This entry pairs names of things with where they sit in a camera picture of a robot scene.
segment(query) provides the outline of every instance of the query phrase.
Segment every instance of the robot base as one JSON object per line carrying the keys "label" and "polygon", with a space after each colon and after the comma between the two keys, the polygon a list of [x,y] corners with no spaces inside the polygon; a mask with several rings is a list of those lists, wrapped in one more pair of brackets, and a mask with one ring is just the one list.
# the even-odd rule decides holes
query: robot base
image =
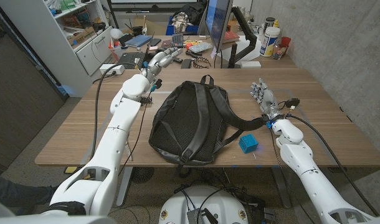
{"label": "robot base", "polygon": [[[205,198],[214,193],[216,190],[219,189],[216,187],[204,185],[184,189],[196,208],[199,208]],[[189,203],[190,211],[194,210],[190,199],[186,200],[186,196],[182,192],[174,194],[163,205],[161,213],[159,214],[158,223],[189,223],[187,216],[187,201]],[[216,219],[218,223],[248,224],[247,216],[245,216],[244,219],[240,216],[240,214],[245,214],[244,206],[235,197],[224,190],[221,190],[209,197],[205,204],[202,206],[201,210],[204,208],[207,208],[212,215],[217,217]],[[202,218],[200,218],[199,224],[202,223],[209,223],[206,216],[202,216]]]}

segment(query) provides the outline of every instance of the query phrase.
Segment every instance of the keyboard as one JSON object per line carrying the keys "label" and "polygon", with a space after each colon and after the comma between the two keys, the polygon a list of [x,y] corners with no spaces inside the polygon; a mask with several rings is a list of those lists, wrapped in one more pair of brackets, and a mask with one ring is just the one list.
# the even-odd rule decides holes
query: keyboard
{"label": "keyboard", "polygon": [[171,46],[183,48],[183,34],[173,34]]}
{"label": "keyboard", "polygon": [[145,53],[143,52],[130,52],[130,53],[124,53],[118,63],[122,62],[128,62],[131,63],[132,65],[123,65],[125,69],[135,69],[135,58],[140,58],[138,67],[141,68],[143,64],[143,60],[145,59]]}

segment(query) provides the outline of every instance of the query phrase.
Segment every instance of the wooden table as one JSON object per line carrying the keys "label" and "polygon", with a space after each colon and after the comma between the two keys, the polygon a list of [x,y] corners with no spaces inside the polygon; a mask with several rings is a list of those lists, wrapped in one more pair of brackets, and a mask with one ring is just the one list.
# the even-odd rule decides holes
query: wooden table
{"label": "wooden table", "polygon": [[[122,83],[136,74],[136,70],[126,70],[122,76],[108,78],[103,82],[98,104],[98,127],[104,132],[111,115],[110,103]],[[199,81],[203,75],[210,74],[215,85],[221,86],[229,93],[230,106],[243,119],[253,119],[261,115],[258,104],[250,96],[252,82],[262,77],[273,90],[278,101],[291,97],[301,100],[300,106],[293,112],[309,121],[324,136],[327,143],[345,167],[380,167],[380,152],[368,141],[364,134],[354,125],[339,106],[330,98],[320,84],[305,69],[271,68],[271,69],[175,69],[165,68],[159,78],[162,87],[152,93],[153,103],[147,107],[140,140],[133,153],[133,161],[127,166],[174,167],[165,161],[149,144],[148,138],[155,113],[169,93],[183,81]],[[79,166],[87,162],[91,150],[94,129],[94,106],[97,84],[94,84],[70,113],[63,125],[58,129],[47,145],[36,157],[35,162],[41,166]],[[141,108],[128,139],[133,146],[139,132]],[[304,140],[312,148],[314,159],[321,167],[336,166],[328,151],[322,147],[317,136],[303,123],[292,119],[305,137]],[[236,130],[229,127],[227,136]],[[209,167],[273,167],[277,159],[274,153],[272,138],[267,127],[252,133],[259,142],[253,153],[244,154],[238,144],[239,139],[221,149],[214,163]]]}
{"label": "wooden table", "polygon": [[[156,35],[154,36],[154,38],[159,38],[161,39],[161,42],[158,43],[158,47],[161,46],[162,42],[164,40],[171,40],[172,36],[167,36],[167,35]],[[199,36],[197,35],[191,35],[191,36],[184,36],[183,39],[184,40],[187,40],[189,38],[189,40],[200,40],[199,39]],[[203,42],[207,42],[207,43],[212,43],[212,40],[211,39],[207,39],[207,40],[202,40]],[[229,42],[229,43],[226,43],[226,44],[223,44],[222,45],[222,49],[227,49],[229,47],[232,47],[232,44],[233,42]],[[142,52],[146,52],[146,44],[143,45],[140,49]],[[137,52],[137,50],[134,48],[134,47],[129,47],[127,52]],[[209,60],[209,62],[211,63],[212,67],[214,67],[214,61],[211,59],[211,53],[212,53],[212,49],[208,49],[206,50],[205,52],[202,53],[202,56],[207,58]],[[186,55],[184,52],[178,56],[178,58],[181,58],[181,59],[187,59],[187,58],[191,58],[190,56]],[[257,57],[255,59],[253,59],[253,61],[259,61],[262,68],[297,68],[297,66],[292,62],[292,60],[290,59],[290,57],[283,57],[281,58],[280,60],[274,60],[272,57]],[[171,68],[180,68],[181,65],[176,63],[176,62],[173,62],[170,66],[169,66],[169,69]],[[220,57],[216,57],[216,68],[220,68],[221,67],[221,58]]]}

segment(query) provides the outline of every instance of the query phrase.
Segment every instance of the drawer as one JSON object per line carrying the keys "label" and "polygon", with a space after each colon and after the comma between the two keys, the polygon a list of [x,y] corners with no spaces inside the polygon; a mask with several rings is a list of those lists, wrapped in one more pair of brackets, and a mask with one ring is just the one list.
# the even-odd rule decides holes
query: drawer
{"label": "drawer", "polygon": [[110,30],[112,26],[107,28],[101,34],[93,37],[87,45],[82,47],[77,56],[81,61],[88,75],[92,75],[102,63],[111,55],[108,45],[111,41]]}

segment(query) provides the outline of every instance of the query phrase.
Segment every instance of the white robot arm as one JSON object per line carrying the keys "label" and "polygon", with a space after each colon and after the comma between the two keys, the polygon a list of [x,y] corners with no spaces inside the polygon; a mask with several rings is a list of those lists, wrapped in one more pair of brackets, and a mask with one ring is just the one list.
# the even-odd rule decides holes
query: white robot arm
{"label": "white robot arm", "polygon": [[[147,68],[122,84],[110,107],[113,117],[95,155],[88,164],[61,183],[50,202],[50,210],[45,213],[61,213],[66,206],[73,208],[82,206],[83,209],[80,208],[82,215],[109,213],[115,195],[123,149],[130,127],[140,109],[140,97],[157,81],[156,76],[161,68],[167,67],[181,52],[182,49],[171,48],[156,54]],[[95,174],[95,180],[84,180],[88,174]]]}
{"label": "white robot arm", "polygon": [[253,83],[251,95],[268,117],[268,124],[279,137],[283,161],[299,176],[322,223],[366,223],[377,220],[346,202],[313,160],[311,148],[303,140],[303,133],[281,113],[274,94],[260,78]]}

